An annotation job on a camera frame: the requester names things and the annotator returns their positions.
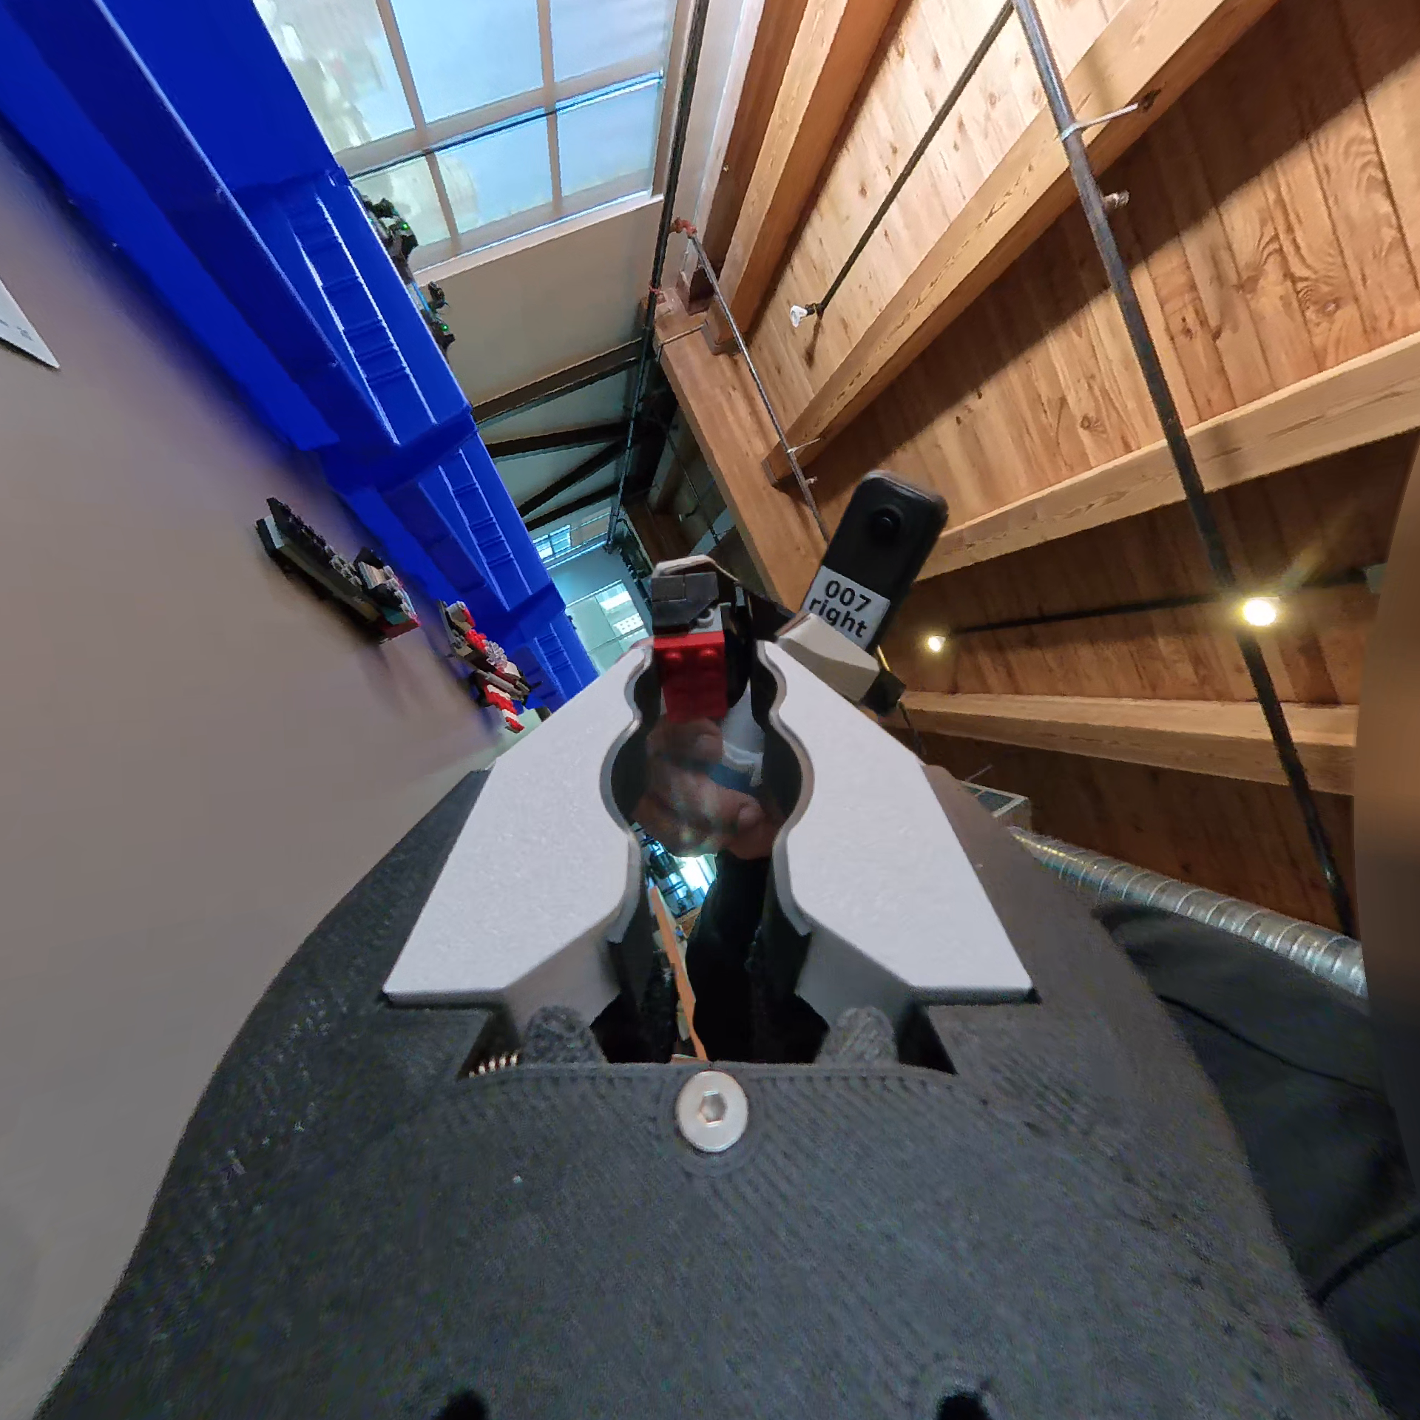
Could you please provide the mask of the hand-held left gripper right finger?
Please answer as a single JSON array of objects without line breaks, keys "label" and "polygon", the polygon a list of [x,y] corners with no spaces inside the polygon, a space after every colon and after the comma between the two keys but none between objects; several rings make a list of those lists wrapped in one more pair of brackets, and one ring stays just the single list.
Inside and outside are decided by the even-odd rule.
[{"label": "hand-held left gripper right finger", "polygon": [[787,645],[756,655],[781,815],[752,953],[765,1000],[826,1024],[876,1007],[898,1030],[929,1006],[1036,1003],[925,766]]}]

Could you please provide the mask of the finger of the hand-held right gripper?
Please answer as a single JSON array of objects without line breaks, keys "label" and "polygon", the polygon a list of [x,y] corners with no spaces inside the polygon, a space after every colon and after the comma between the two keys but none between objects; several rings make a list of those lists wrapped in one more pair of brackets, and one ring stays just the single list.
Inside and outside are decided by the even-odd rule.
[{"label": "finger of the hand-held right gripper", "polygon": [[865,707],[889,705],[889,671],[818,614],[791,615],[771,639],[795,665],[816,674],[842,699]]}]

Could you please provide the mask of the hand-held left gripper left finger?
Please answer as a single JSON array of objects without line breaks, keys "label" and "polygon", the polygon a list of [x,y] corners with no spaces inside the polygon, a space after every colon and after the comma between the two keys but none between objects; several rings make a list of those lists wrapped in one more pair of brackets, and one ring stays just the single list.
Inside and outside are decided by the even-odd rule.
[{"label": "hand-held left gripper left finger", "polygon": [[525,1035],[540,1007],[602,1022],[613,1058],[669,1057],[641,849],[631,829],[646,643],[508,749],[383,981],[392,1006],[473,1006]]}]

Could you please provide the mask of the red black toy brick build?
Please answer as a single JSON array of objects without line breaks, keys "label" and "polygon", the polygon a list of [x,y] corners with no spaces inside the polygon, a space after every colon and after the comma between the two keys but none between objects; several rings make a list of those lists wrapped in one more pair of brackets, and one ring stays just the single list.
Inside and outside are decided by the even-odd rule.
[{"label": "red black toy brick build", "polygon": [[721,722],[747,690],[738,581],[706,556],[662,561],[650,577],[651,661],[664,720]]}]

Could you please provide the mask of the grey desk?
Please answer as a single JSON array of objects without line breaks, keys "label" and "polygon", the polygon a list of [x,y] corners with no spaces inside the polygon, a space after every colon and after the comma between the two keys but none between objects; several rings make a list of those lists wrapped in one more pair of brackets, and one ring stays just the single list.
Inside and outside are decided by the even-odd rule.
[{"label": "grey desk", "polygon": [[2,127],[2,1418],[107,1301],[213,1068],[312,927],[517,739],[255,520],[366,542]]}]

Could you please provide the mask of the person's right hand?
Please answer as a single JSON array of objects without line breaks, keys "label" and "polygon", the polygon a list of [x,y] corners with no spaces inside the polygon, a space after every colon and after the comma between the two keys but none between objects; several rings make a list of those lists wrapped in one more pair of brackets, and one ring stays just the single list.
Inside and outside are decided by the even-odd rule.
[{"label": "person's right hand", "polygon": [[720,722],[658,720],[645,742],[645,786],[635,823],[675,857],[767,858],[785,820],[752,793],[711,780],[720,763]]}]

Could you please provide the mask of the long black toy brick assembly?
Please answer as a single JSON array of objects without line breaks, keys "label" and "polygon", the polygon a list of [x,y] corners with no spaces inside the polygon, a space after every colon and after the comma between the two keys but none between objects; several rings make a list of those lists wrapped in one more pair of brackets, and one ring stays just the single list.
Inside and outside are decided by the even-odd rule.
[{"label": "long black toy brick assembly", "polygon": [[255,535],[267,557],[329,601],[366,639],[389,643],[420,626],[394,567],[372,548],[341,556],[288,503],[267,498]]}]

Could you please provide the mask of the person's black jacket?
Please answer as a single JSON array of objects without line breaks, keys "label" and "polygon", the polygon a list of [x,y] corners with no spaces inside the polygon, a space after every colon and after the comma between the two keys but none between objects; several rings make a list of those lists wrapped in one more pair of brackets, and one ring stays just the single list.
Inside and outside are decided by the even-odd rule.
[{"label": "person's black jacket", "polygon": [[1219,1092],[1312,1296],[1416,1311],[1416,1186],[1367,1010],[1229,930],[1124,905],[1095,916]]}]

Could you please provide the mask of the large window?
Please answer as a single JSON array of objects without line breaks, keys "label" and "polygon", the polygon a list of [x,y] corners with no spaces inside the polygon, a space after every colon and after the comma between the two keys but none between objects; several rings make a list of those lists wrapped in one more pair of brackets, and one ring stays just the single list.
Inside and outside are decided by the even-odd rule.
[{"label": "large window", "polygon": [[685,1],[255,1],[355,193],[432,269],[658,188]]}]

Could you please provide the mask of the instruction booklet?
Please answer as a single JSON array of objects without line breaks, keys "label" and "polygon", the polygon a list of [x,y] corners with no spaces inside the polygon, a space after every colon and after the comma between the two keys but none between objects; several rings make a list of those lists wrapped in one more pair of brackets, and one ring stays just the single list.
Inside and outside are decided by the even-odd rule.
[{"label": "instruction booklet", "polygon": [[57,356],[14,301],[5,282],[0,284],[0,336],[5,346],[25,354],[45,368],[59,368]]}]

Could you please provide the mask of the silver air duct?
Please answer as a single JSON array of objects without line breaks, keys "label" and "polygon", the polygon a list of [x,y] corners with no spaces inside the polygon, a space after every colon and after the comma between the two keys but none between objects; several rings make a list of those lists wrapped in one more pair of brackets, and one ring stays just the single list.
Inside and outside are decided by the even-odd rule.
[{"label": "silver air duct", "polygon": [[1092,909],[1126,909],[1200,923],[1250,947],[1267,950],[1361,1003],[1369,999],[1361,945],[1343,930],[1169,879],[1029,828],[1012,825],[1008,829],[1039,865],[1084,897]]}]

